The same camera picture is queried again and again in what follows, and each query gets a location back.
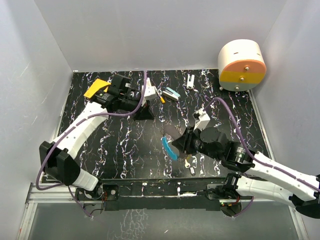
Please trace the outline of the blue organizer handle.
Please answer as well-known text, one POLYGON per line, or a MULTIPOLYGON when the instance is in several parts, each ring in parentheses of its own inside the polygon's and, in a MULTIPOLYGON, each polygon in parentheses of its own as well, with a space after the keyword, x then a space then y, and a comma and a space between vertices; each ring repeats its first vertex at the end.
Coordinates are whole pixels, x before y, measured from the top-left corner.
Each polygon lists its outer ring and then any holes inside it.
POLYGON ((165 136, 163 136, 161 138, 161 142, 162 142, 162 146, 163 149, 166 151, 166 153, 168 154, 168 156, 174 160, 177 161, 178 160, 178 155, 172 150, 172 148, 169 146, 168 140, 165 136))

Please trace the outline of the metal key organizer with rings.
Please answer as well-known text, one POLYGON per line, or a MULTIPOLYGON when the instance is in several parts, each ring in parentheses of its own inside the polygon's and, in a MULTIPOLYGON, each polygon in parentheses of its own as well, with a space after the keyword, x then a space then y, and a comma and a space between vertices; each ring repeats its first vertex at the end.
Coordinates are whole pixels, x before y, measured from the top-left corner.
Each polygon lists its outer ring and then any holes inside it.
POLYGON ((188 126, 183 133, 172 124, 165 125, 163 128, 164 137, 169 137, 172 141, 167 143, 166 151, 172 155, 172 159, 180 159, 186 164, 194 151, 192 148, 193 128, 188 126))

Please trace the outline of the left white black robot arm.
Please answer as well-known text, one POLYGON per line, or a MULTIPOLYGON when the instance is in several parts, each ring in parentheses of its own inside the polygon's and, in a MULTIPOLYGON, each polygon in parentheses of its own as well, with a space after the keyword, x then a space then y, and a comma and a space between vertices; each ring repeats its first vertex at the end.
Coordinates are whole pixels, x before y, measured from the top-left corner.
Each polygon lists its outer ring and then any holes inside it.
POLYGON ((156 96, 147 76, 141 89, 133 88, 131 79, 120 74, 110 82, 97 78, 84 94, 88 103, 80 115, 52 142, 44 141, 39 146, 39 173, 53 177, 59 185, 82 188, 91 199, 99 199, 103 195, 102 183, 76 163, 79 150, 109 117, 153 120, 150 100, 156 96))

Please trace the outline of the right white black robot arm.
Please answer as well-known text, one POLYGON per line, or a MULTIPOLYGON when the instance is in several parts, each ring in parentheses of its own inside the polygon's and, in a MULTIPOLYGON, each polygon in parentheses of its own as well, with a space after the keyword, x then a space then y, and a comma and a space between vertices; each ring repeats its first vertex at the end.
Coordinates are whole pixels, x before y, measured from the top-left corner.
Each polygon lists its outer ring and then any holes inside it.
POLYGON ((223 185, 209 190, 215 198, 256 197, 294 208, 313 219, 320 217, 320 177, 283 166, 253 148, 231 141, 215 127, 188 127, 183 133, 166 129, 181 156, 206 155, 219 160, 231 172, 223 185))

